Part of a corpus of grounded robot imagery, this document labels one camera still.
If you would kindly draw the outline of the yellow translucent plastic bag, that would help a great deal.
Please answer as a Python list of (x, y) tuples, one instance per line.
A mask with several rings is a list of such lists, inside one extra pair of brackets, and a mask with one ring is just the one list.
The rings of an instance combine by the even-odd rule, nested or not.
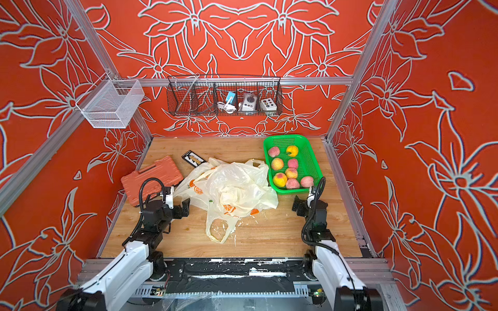
[(207, 180), (210, 200), (198, 208), (207, 212), (206, 234), (211, 241), (225, 243), (242, 218), (278, 207), (278, 195), (269, 185), (269, 167), (264, 161), (226, 163), (210, 158), (206, 163), (217, 169)]

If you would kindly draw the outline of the yellow-red peach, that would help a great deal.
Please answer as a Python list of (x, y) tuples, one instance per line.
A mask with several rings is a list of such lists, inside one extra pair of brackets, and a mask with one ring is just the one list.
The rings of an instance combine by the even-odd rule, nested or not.
[(272, 181), (273, 181), (273, 184), (278, 187), (278, 188), (286, 188), (286, 184), (287, 184), (287, 181), (288, 181), (288, 178), (287, 176), (282, 173), (282, 172), (279, 172), (277, 174), (274, 175), (274, 177), (272, 178)]

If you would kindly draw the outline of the peach third row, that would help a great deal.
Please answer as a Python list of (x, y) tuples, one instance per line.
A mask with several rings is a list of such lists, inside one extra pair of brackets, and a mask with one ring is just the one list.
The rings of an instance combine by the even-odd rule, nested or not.
[(288, 179), (297, 179), (298, 178), (298, 171), (294, 167), (289, 167), (286, 169), (285, 175)]

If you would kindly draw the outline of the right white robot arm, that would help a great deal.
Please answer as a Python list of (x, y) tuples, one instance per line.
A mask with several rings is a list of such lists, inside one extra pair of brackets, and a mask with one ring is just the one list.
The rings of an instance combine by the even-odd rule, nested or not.
[(303, 200), (294, 198), (292, 211), (305, 218), (302, 241), (313, 250), (303, 259), (303, 269), (321, 285), (315, 301), (328, 302), (332, 310), (383, 310), (381, 294), (357, 277), (342, 256), (335, 237), (327, 225), (328, 205), (315, 195)]

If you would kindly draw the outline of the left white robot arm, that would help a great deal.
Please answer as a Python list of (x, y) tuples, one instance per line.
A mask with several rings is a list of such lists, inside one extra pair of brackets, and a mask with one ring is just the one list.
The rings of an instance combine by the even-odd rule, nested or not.
[(120, 310), (145, 281), (168, 277), (169, 269), (157, 247), (173, 220), (189, 216), (190, 203), (189, 198), (179, 206), (153, 200), (141, 206), (139, 222), (124, 242), (124, 250), (91, 280), (64, 292), (56, 309)]

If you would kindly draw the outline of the yellow-pink peach second row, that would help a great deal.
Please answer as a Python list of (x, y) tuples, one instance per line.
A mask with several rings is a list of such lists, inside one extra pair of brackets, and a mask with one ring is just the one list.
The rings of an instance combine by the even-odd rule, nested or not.
[(271, 168), (274, 171), (279, 171), (284, 168), (284, 161), (281, 158), (274, 158), (271, 162)]

